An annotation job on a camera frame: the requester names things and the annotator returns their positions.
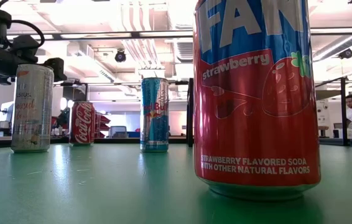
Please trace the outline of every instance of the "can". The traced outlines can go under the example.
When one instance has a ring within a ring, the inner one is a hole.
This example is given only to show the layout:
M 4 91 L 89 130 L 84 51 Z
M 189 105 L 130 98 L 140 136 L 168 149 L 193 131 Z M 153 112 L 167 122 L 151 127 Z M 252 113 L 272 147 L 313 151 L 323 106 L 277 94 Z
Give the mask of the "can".
M 86 101 L 74 102 L 70 116 L 70 144 L 87 146 L 95 141 L 95 107 Z
M 50 147 L 53 69 L 21 64 L 16 77 L 11 149 L 45 152 Z
M 199 0 L 195 172 L 213 191 L 287 200 L 320 181 L 306 0 Z
M 168 151 L 168 89 L 166 78 L 144 78 L 141 82 L 140 148 L 143 152 Z

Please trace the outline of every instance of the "red soda can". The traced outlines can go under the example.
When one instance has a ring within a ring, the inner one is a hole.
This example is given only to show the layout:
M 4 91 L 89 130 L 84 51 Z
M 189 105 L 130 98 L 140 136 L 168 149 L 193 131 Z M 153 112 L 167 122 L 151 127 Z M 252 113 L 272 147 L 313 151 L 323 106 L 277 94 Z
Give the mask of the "red soda can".
M 95 107 L 93 103 L 75 102 L 70 116 L 70 143 L 89 145 L 95 141 Z
M 306 0 L 199 0 L 195 172 L 213 191 L 287 200 L 320 181 Z

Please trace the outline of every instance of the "table surface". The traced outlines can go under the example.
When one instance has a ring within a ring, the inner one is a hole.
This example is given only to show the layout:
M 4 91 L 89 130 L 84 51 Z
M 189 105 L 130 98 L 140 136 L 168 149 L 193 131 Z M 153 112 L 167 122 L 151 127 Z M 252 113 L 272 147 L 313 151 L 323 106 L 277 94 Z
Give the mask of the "table surface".
M 352 147 L 321 146 L 322 181 L 288 202 L 217 195 L 194 173 L 192 149 L 138 144 L 0 149 L 0 223 L 352 223 Z

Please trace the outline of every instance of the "blue and silver can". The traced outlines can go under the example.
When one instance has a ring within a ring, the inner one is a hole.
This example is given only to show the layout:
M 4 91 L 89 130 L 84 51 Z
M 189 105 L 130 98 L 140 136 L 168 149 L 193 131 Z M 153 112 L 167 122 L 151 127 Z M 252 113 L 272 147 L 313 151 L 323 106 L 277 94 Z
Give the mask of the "blue and silver can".
M 169 138 L 169 83 L 165 78 L 144 78 L 140 147 L 143 152 L 166 152 Z

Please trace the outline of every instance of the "ceiling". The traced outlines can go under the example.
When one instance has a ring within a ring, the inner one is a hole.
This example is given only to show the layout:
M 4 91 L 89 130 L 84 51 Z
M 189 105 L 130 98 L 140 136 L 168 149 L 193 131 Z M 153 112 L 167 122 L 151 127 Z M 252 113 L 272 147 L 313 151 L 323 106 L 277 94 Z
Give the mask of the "ceiling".
M 192 29 L 195 1 L 92 1 L 92 0 L 10 0 L 2 10 L 35 24 L 44 33 L 117 32 L 130 30 Z M 348 0 L 308 0 L 311 27 L 352 27 L 352 4 Z M 31 33 L 27 26 L 13 24 L 8 34 Z M 327 58 L 313 63 L 316 82 L 351 75 L 352 58 L 339 59 L 336 54 L 344 49 L 335 47 L 345 41 L 352 50 L 352 36 L 323 35 L 312 37 L 314 60 L 328 52 Z M 139 82 L 142 77 L 158 76 L 169 80 L 193 77 L 192 39 L 155 40 L 84 40 L 46 41 L 39 55 L 41 62 L 50 57 L 65 60 L 65 74 L 83 82 L 106 83 Z M 126 61 L 117 63 L 117 50 L 124 49 Z M 135 86 L 93 86 L 92 92 L 138 93 Z M 186 99 L 185 87 L 171 88 L 174 99 Z

